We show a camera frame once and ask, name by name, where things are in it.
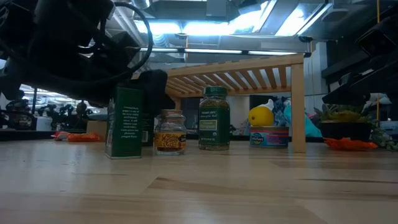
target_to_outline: jar label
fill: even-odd
[[[199,109],[199,143],[229,144],[229,108],[204,107]]]
[[[185,133],[156,133],[156,147],[169,147],[183,149],[187,145]]]

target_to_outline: glass jar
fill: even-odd
[[[203,91],[199,105],[199,149],[224,151],[229,149],[229,103],[227,89],[209,86]]]
[[[156,117],[155,148],[158,155],[182,155],[186,146],[185,117],[180,110],[162,110]]]

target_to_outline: potted plant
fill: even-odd
[[[377,120],[368,116],[363,106],[322,105],[322,111],[314,108],[320,120],[318,128],[324,138],[351,138],[352,140],[371,140],[380,148],[398,151],[398,143],[379,128]]]
[[[314,110],[319,116],[318,128],[324,138],[369,141],[371,118],[363,111],[363,106],[324,104],[322,111]]]

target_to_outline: orange toy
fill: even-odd
[[[72,134],[61,131],[55,133],[53,137],[56,141],[67,139],[70,142],[95,142],[100,140],[100,137],[97,133]]]
[[[377,148],[373,142],[363,142],[359,140],[349,140],[342,138],[340,140],[323,138],[324,142],[334,150],[347,150],[347,151],[367,151]]]

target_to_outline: jar lid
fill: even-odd
[[[205,96],[226,96],[228,94],[227,89],[222,86],[208,86],[203,90]]]
[[[182,110],[162,110],[160,114],[162,116],[180,116],[182,115]]]

